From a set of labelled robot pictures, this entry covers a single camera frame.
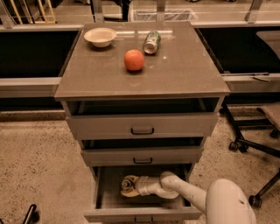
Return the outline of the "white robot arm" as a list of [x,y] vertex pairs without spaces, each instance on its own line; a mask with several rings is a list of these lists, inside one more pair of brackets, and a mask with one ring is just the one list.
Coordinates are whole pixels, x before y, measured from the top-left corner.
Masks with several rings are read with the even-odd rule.
[[121,188],[125,197],[155,194],[170,200],[180,195],[206,216],[206,224],[257,224],[243,190],[228,179],[217,179],[204,191],[165,171],[159,177],[126,176]]

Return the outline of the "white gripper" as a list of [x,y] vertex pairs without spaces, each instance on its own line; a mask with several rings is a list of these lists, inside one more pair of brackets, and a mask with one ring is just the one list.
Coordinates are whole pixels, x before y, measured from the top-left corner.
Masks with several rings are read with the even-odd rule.
[[163,190],[159,178],[153,178],[148,176],[138,177],[135,175],[128,175],[124,177],[123,180],[136,182],[136,189],[121,190],[121,195],[123,197],[133,198],[139,195],[147,196],[151,194],[156,194],[157,196],[159,196]]

